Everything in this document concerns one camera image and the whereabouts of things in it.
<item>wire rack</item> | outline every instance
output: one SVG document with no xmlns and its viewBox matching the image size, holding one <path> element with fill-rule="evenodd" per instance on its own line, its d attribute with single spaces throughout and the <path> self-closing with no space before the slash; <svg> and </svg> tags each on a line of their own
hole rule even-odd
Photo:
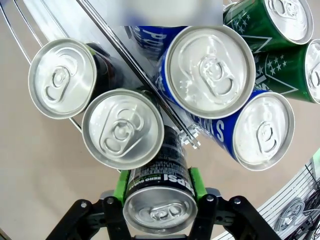
<svg viewBox="0 0 320 240">
<path fill-rule="evenodd" d="M 27 20 L 25 14 L 22 11 L 22 8 L 20 7 L 20 2 L 17 2 L 16 0 L 7 0 L 7 3 L 12 2 L 19 12 L 19 15 L 22 17 L 24 23 L 26 24 L 27 28 L 29 29 L 30 33 L 33 35 L 34 40 L 38 43 L 39 47 L 43 47 L 43 43 L 41 42 L 40 38 L 37 36 L 35 30 L 33 29 L 32 25 Z M 56 12 L 52 12 L 52 7 L 49 6 L 49 4 L 52 4 L 51 1 L 45 1 L 45 0 L 24 0 L 24 4 L 27 6 L 27 8 L 30 10 L 30 6 L 37 5 L 38 9 L 36 14 L 39 14 L 39 18 L 43 18 L 44 16 L 50 18 L 50 23 L 47 22 L 46 27 L 49 29 L 48 34 L 45 34 L 45 32 L 42 29 L 42 32 L 44 33 L 45 37 L 48 41 L 51 41 L 56 38 L 76 38 L 73 35 L 70 36 L 69 31 L 70 29 L 66 30 L 66 27 L 63 26 L 59 19 L 56 18 Z M 103 41 L 108 41 L 111 46 L 115 49 L 115 52 L 122 58 L 122 60 L 126 63 L 126 65 L 129 67 L 129 69 L 134 73 L 135 77 L 138 78 L 138 80 L 144 84 L 145 86 L 149 86 L 151 89 L 153 89 L 154 93 L 157 95 L 157 98 L 159 99 L 160 105 L 162 106 L 163 111 L 166 113 L 165 117 L 168 119 L 166 121 L 164 119 L 164 122 L 171 122 L 172 125 L 176 130 L 180 132 L 180 137 L 182 139 L 182 142 L 184 144 L 190 143 L 194 149 L 198 149 L 200 146 L 200 143 L 196 139 L 198 136 L 198 131 L 193 127 L 192 124 L 187 124 L 186 121 L 182 120 L 182 117 L 184 116 L 183 112 L 181 110 L 174 107 L 171 103 L 168 103 L 157 91 L 156 87 L 152 83 L 151 80 L 151 73 L 147 72 L 148 70 L 146 68 L 142 68 L 141 61 L 138 62 L 137 59 L 132 54 L 132 49 L 128 49 L 128 45 L 123 43 L 124 37 L 119 37 L 119 28 L 116 27 L 110 27 L 105 22 L 104 18 L 100 15 L 100 13 L 95 9 L 93 6 L 94 4 L 101 4 L 100 0 L 73 0 L 73 1 L 67 1 L 67 3 L 77 4 L 77 8 L 79 7 L 82 9 L 82 14 L 86 14 L 86 19 L 90 22 L 90 24 L 94 24 L 96 28 L 99 29 L 102 36 L 104 36 L 105 39 Z M 28 56 L 26 49 L 21 43 L 21 40 L 18 38 L 15 30 L 12 27 L 12 24 L 8 18 L 8 14 L 5 11 L 4 4 L 2 0 L 0 0 L 0 10 L 3 14 L 4 20 L 9 27 L 17 45 L 21 49 L 24 57 L 26 58 L 27 62 L 31 64 L 32 60 Z M 89 42 L 87 39 L 78 39 L 82 42 Z M 69 118 L 69 120 L 72 122 L 72 124 L 81 132 L 82 128 L 81 125 L 73 118 Z"/>
</svg>

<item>metal rack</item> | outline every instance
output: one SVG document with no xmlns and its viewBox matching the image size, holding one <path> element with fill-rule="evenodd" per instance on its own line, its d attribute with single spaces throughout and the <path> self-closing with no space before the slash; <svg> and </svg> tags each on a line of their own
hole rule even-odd
<svg viewBox="0 0 320 240">
<path fill-rule="evenodd" d="M 37 43 L 39 44 L 40 47 L 43 47 L 42 42 L 40 41 L 39 37 L 35 33 L 31 24 L 28 22 L 26 16 L 24 15 L 24 13 L 21 10 L 21 7 L 18 5 L 17 1 L 12 0 L 12 2 L 14 4 L 14 6 L 16 7 L 17 11 L 19 12 L 20 16 L 22 17 L 23 21 L 27 25 L 28 29 L 30 30 L 31 34 L 33 35 L 34 39 L 37 41 Z M 140 82 L 146 86 L 149 86 L 154 91 L 154 93 L 156 94 L 156 97 L 158 98 L 158 100 L 160 102 L 160 105 L 162 106 L 162 109 L 166 113 L 166 116 L 168 116 L 168 119 L 169 119 L 168 121 L 172 122 L 174 124 L 174 127 L 178 131 L 180 131 L 180 137 L 182 138 L 182 141 L 184 142 L 184 144 L 191 143 L 191 145 L 193 146 L 194 149 L 198 149 L 200 146 L 200 143 L 196 139 L 196 137 L 198 136 L 198 131 L 191 124 L 189 126 L 186 126 L 185 122 L 181 118 L 181 115 L 183 114 L 183 112 L 181 110 L 177 109 L 176 107 L 173 107 L 173 105 L 168 103 L 158 93 L 156 87 L 154 86 L 154 84 L 151 81 L 150 73 L 147 73 L 146 70 L 142 68 L 142 66 L 139 64 L 139 62 L 133 56 L 133 54 L 128 50 L 128 48 L 125 46 L 125 44 L 119 38 L 119 36 L 115 33 L 114 29 L 107 25 L 107 23 L 104 21 L 104 19 L 101 17 L 101 15 L 96 11 L 96 9 L 93 7 L 93 5 L 90 3 L 89 0 L 74 0 L 74 2 L 77 3 L 83 9 L 83 11 L 90 18 L 90 20 L 100 30 L 100 32 L 103 34 L 103 36 L 109 41 L 109 43 L 112 45 L 112 47 L 116 50 L 116 52 L 124 60 L 124 62 L 130 68 L 130 70 L 140 80 Z M 24 3 L 26 5 L 27 5 L 27 3 L 34 4 L 35 1 L 24 0 Z M 67 31 L 64 29 L 64 27 L 60 24 L 59 20 L 55 16 L 55 14 L 52 13 L 52 11 L 50 10 L 50 7 L 47 5 L 46 1 L 45 0 L 38 0 L 38 3 L 42 4 L 41 5 L 42 6 L 41 14 L 49 16 L 50 19 L 54 22 L 55 30 L 58 33 L 57 34 L 58 37 L 59 38 L 71 37 L 67 33 Z M 10 20 L 5 12 L 5 8 L 1 2 L 0 2 L 0 10 L 3 14 L 5 22 L 8 25 L 16 43 L 18 44 L 19 48 L 21 49 L 27 62 L 29 64 L 31 64 L 31 58 L 28 56 L 25 48 L 21 44 L 21 41 L 19 40 L 16 32 L 14 31 L 14 29 L 10 23 Z M 72 122 L 72 124 L 80 132 L 82 131 L 80 124 L 73 117 L 69 118 L 69 120 Z"/>
</svg>

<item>floor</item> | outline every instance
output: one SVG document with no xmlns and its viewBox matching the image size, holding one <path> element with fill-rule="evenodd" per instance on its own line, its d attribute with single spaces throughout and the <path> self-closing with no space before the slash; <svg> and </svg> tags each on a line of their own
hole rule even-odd
<svg viewBox="0 0 320 240">
<path fill-rule="evenodd" d="M 312 9 L 320 8 L 318 0 L 308 3 Z M 10 0 L 6 10 L 33 57 L 39 48 Z M 313 17 L 315 23 L 320 21 L 320 16 Z M 29 64 L 2 16 L 0 32 L 0 228 L 13 240 L 41 240 L 74 201 L 95 202 L 102 192 L 113 189 L 119 173 L 91 157 L 70 121 L 49 119 L 34 107 L 27 84 Z M 316 37 L 320 37 L 317 25 Z M 199 167 L 205 185 L 219 189 L 225 199 L 243 195 L 259 207 L 320 147 L 320 106 L 290 102 L 296 119 L 294 139 L 276 166 L 262 172 L 243 169 L 203 136 L 201 149 L 186 147 L 188 165 Z M 217 227 L 212 235 L 222 231 Z M 94 239 L 108 239 L 106 231 Z"/>
</svg>

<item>white star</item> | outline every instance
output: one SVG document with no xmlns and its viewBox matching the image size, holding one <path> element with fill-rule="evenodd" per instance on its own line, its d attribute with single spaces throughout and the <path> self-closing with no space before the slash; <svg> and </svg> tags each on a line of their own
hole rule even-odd
<svg viewBox="0 0 320 240">
<path fill-rule="evenodd" d="M 273 67 L 271 68 L 270 71 L 271 71 L 271 74 L 272 74 L 272 75 L 276 74 L 276 73 L 275 73 L 275 69 L 274 69 Z"/>
<path fill-rule="evenodd" d="M 242 26 L 240 26 L 239 31 L 243 34 L 245 30 L 242 28 Z"/>
<path fill-rule="evenodd" d="M 258 72 L 259 72 L 260 75 L 263 74 L 263 69 L 264 69 L 263 67 L 259 66 Z"/>
<path fill-rule="evenodd" d="M 272 61 L 269 61 L 269 63 L 267 65 L 269 68 L 272 68 Z"/>
</svg>

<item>can rim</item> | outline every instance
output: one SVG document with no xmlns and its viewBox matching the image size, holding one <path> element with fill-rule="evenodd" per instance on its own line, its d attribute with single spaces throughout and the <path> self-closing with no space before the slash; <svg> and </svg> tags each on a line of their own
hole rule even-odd
<svg viewBox="0 0 320 240">
<path fill-rule="evenodd" d="M 181 38 L 181 35 L 185 34 L 185 32 L 190 31 L 190 29 L 198 30 L 203 28 L 213 29 L 217 31 L 221 31 L 222 33 L 226 34 L 228 37 L 230 37 L 232 40 L 235 41 L 235 43 L 241 48 L 241 51 L 243 52 L 243 57 L 245 58 L 247 62 L 247 79 L 245 81 L 245 86 L 243 88 L 242 95 L 239 96 L 238 100 L 231 105 L 228 108 L 222 109 L 222 111 L 226 112 L 224 114 L 219 114 L 221 111 L 210 111 L 207 113 L 207 115 L 203 114 L 200 111 L 196 111 L 196 109 L 191 109 L 188 104 L 183 103 L 184 101 L 180 99 L 179 94 L 177 93 L 176 89 L 173 86 L 173 80 L 170 77 L 169 69 L 170 69 L 170 63 L 171 63 L 171 56 L 172 52 L 175 50 L 175 47 L 177 45 L 177 41 L 179 38 Z M 168 50 L 167 50 L 168 56 L 165 58 L 164 62 L 164 74 L 165 78 L 167 79 L 167 86 L 170 90 L 170 93 L 172 94 L 174 100 L 187 112 L 190 112 L 191 114 L 205 118 L 205 119 L 220 119 L 228 117 L 232 114 L 234 114 L 236 111 L 238 111 L 240 108 L 242 108 L 246 102 L 248 101 L 249 97 L 251 96 L 251 93 L 255 86 L 256 81 L 256 65 L 255 65 L 255 59 L 254 56 L 246 43 L 246 41 L 232 28 L 222 25 L 222 26 L 189 26 L 186 27 L 184 30 L 182 30 L 171 42 Z"/>
<path fill-rule="evenodd" d="M 239 156 L 237 154 L 237 152 L 235 151 L 236 149 L 236 144 L 235 144 L 235 131 L 236 129 L 239 127 L 239 119 L 243 116 L 243 112 L 248 108 L 248 106 L 256 99 L 258 98 L 261 98 L 263 96 L 271 96 L 271 97 L 275 97 L 277 98 L 282 104 L 283 106 L 285 107 L 286 109 L 286 113 L 287 113 L 287 117 L 288 117 L 288 131 L 286 133 L 286 136 L 285 136 L 285 140 L 283 141 L 281 147 L 279 148 L 279 150 L 277 151 L 277 153 L 267 161 L 268 165 L 266 167 L 263 167 L 265 165 L 266 162 L 263 162 L 263 163 L 259 163 L 259 164 L 255 164 L 254 166 L 257 167 L 257 166 L 261 166 L 262 165 L 262 168 L 260 169 L 254 169 L 254 168 L 250 168 L 248 166 L 248 164 L 245 164 L 241 159 L 239 159 Z M 276 93 L 276 92 L 272 92 L 272 91 L 267 91 L 267 92 L 263 92 L 261 94 L 258 94 L 256 95 L 255 97 L 253 97 L 246 106 L 244 106 L 244 108 L 241 110 L 241 113 L 239 114 L 239 117 L 237 118 L 236 122 L 235 122 L 235 126 L 234 126 L 234 129 L 233 129 L 233 136 L 232 136 L 232 148 L 234 149 L 234 155 L 235 155 L 235 158 L 236 158 L 236 161 L 241 164 L 244 168 L 250 170 L 250 171 L 253 171 L 253 172 L 260 172 L 260 171 L 264 171 L 264 170 L 267 170 L 271 167 L 273 167 L 274 165 L 276 165 L 284 156 L 285 154 L 287 153 L 287 151 L 289 150 L 289 146 L 291 145 L 291 142 L 293 140 L 293 137 L 294 137 L 294 133 L 295 133 L 295 114 L 294 114 L 294 111 L 292 109 L 292 106 L 291 104 L 289 103 L 289 101 L 284 97 L 282 96 L 281 94 L 279 93 Z"/>
<path fill-rule="evenodd" d="M 308 49 L 309 49 L 309 47 L 311 46 L 312 43 L 318 43 L 318 44 L 320 45 L 320 39 L 313 39 L 312 41 L 310 41 L 310 42 L 308 43 L 308 47 L 306 48 L 305 54 L 304 54 L 304 61 L 306 61 Z M 313 101 L 314 104 L 320 104 L 320 99 L 317 101 L 317 100 L 315 99 L 315 97 L 314 97 L 314 96 L 311 94 L 311 92 L 310 92 L 310 88 L 309 88 L 309 85 L 308 85 L 308 83 L 307 83 L 308 77 L 307 77 L 307 73 L 306 73 L 306 63 L 304 63 L 304 65 L 303 65 L 303 71 L 304 71 L 304 83 L 305 83 L 305 85 L 306 85 L 306 88 L 308 89 L 308 94 L 309 94 L 309 96 L 311 97 L 311 99 L 312 99 L 312 101 Z"/>
<path fill-rule="evenodd" d="M 53 47 L 54 45 L 58 45 L 61 44 L 63 42 L 72 42 L 77 44 L 78 46 L 82 47 L 82 49 L 85 51 L 85 53 L 87 54 L 88 58 L 91 61 L 91 66 L 92 66 L 92 70 L 93 70 L 93 83 L 92 83 L 92 88 L 89 92 L 89 95 L 87 97 L 87 100 L 83 103 L 82 107 L 79 108 L 77 111 L 74 111 L 72 113 L 66 113 L 66 114 L 57 114 L 56 112 L 51 111 L 48 107 L 45 107 L 41 101 L 39 100 L 39 96 L 36 93 L 35 90 L 33 90 L 34 88 L 34 78 L 32 77 L 32 74 L 35 72 L 35 70 L 37 69 L 39 62 L 42 58 L 42 56 L 47 53 L 47 49 Z M 47 44 L 45 44 L 34 56 L 29 71 L 28 71 L 28 90 L 29 90 L 29 94 L 31 96 L 31 100 L 33 102 L 33 104 L 35 105 L 35 107 L 45 116 L 47 116 L 48 118 L 51 119 L 56 119 L 56 120 L 62 120 L 62 119 L 68 119 L 68 118 L 72 118 L 78 114 L 80 114 L 81 112 L 84 111 L 84 109 L 87 107 L 88 103 L 90 102 L 91 96 L 93 94 L 95 85 L 97 82 L 97 67 L 96 67 L 96 63 L 94 60 L 94 57 L 92 56 L 91 52 L 89 51 L 89 49 L 87 48 L 87 46 L 78 41 L 75 40 L 73 38 L 59 38 L 59 39 L 55 39 L 53 41 L 48 42 Z"/>
<path fill-rule="evenodd" d="M 140 99 L 141 101 L 146 103 L 148 105 L 148 107 L 150 107 L 152 112 L 154 113 L 154 116 L 157 120 L 159 132 L 157 134 L 157 140 L 154 145 L 153 153 L 151 152 L 149 154 L 148 160 L 143 160 L 143 158 L 142 158 L 142 159 L 136 160 L 135 162 L 126 162 L 126 163 L 121 164 L 119 162 L 117 163 L 117 162 L 113 161 L 112 159 L 109 159 L 109 158 L 101 155 L 100 153 L 95 153 L 96 148 L 94 147 L 94 145 L 91 141 L 89 127 L 88 127 L 88 124 L 86 124 L 86 123 L 88 123 L 90 121 L 90 117 L 92 115 L 92 112 L 95 110 L 95 108 L 102 101 L 104 101 L 105 99 L 110 98 L 112 96 L 119 95 L 119 94 L 133 96 L 133 97 Z M 100 96 L 96 97 L 87 107 L 87 109 L 83 115 L 81 125 L 82 125 L 82 138 L 83 138 L 84 144 L 85 144 L 86 148 L 88 149 L 88 151 L 90 152 L 90 154 L 98 162 L 102 163 L 103 165 L 106 165 L 106 166 L 113 168 L 113 169 L 119 169 L 119 170 L 136 169 L 136 168 L 140 168 L 140 167 L 144 166 L 145 164 L 149 163 L 158 154 L 158 152 L 162 146 L 162 143 L 164 141 L 164 137 L 165 137 L 164 122 L 163 122 L 162 116 L 161 116 L 159 110 L 157 109 L 157 107 L 147 97 L 143 96 L 139 92 L 129 90 L 129 89 L 124 89 L 124 88 L 110 90 L 110 91 L 105 92 L 105 93 L 101 94 Z"/>
<path fill-rule="evenodd" d="M 191 211 L 191 214 L 190 214 L 189 218 L 187 220 L 185 220 L 184 222 L 182 222 L 181 224 L 179 224 L 179 225 L 175 225 L 175 226 L 173 226 L 171 228 L 165 229 L 166 231 L 164 233 L 157 233 L 157 232 L 152 231 L 153 228 L 148 228 L 148 227 L 145 227 L 145 226 L 141 226 L 138 223 L 136 223 L 129 214 L 126 214 L 128 212 L 129 202 L 134 196 L 136 196 L 137 194 L 140 194 L 141 192 L 145 192 L 145 191 L 148 191 L 148 190 L 153 190 L 155 188 L 164 189 L 164 190 L 170 190 L 170 191 L 181 193 L 181 194 L 187 196 L 191 200 L 191 202 L 193 203 L 193 205 L 192 205 L 193 209 Z M 148 233 L 148 234 L 167 235 L 167 234 L 177 233 L 177 232 L 179 232 L 181 230 L 184 230 L 187 226 L 189 226 L 197 216 L 198 206 L 197 206 L 196 200 L 190 194 L 188 194 L 187 192 L 185 192 L 185 191 L 183 191 L 181 189 L 178 189 L 178 188 L 175 188 L 175 187 L 169 187 L 169 186 L 148 186 L 148 187 L 144 187 L 142 189 L 139 189 L 139 190 L 135 191 L 134 193 L 132 193 L 131 195 L 129 195 L 126 198 L 126 200 L 125 200 L 125 202 L 123 204 L 122 212 L 123 212 L 124 219 L 132 227 L 134 227 L 134 228 L 136 228 L 136 229 L 138 229 L 140 231 L 143 231 L 144 233 Z"/>
<path fill-rule="evenodd" d="M 296 45 L 304 45 L 304 44 L 307 44 L 307 43 L 310 41 L 310 39 L 312 38 L 312 36 L 313 36 L 313 34 L 314 34 L 314 30 L 315 30 L 315 25 L 314 25 L 314 17 L 313 17 L 313 15 L 312 15 L 312 12 L 311 12 L 311 9 L 310 9 L 310 6 L 309 6 L 308 2 L 307 2 L 306 0 L 299 0 L 299 2 L 301 3 L 301 5 L 303 6 L 303 8 L 304 8 L 305 10 L 306 10 L 306 9 L 308 10 L 308 11 L 305 11 L 306 16 L 307 16 L 308 29 L 309 29 L 310 24 L 311 24 L 311 26 L 312 26 L 311 32 L 307 31 L 307 33 L 309 32 L 309 34 L 308 34 L 309 37 L 306 38 L 306 36 L 307 36 L 307 34 L 306 34 L 306 36 L 304 36 L 304 38 L 303 38 L 303 39 L 305 39 L 305 40 L 303 40 L 303 41 L 302 41 L 302 39 L 301 39 L 301 40 L 292 40 L 292 39 L 286 37 L 286 36 L 280 31 L 279 27 L 278 27 L 278 26 L 274 23 L 274 21 L 271 19 L 271 16 L 270 16 L 270 14 L 269 14 L 269 11 L 267 10 L 267 5 L 266 5 L 266 1 L 265 1 L 265 0 L 263 1 L 263 6 L 264 6 L 264 9 L 265 9 L 265 11 L 266 11 L 266 14 L 267 14 L 267 16 L 268 16 L 269 21 L 272 23 L 272 25 L 275 27 L 275 29 L 277 30 L 277 32 L 278 32 L 284 39 L 286 39 L 288 42 L 293 43 L 293 44 L 296 44 Z"/>
</svg>

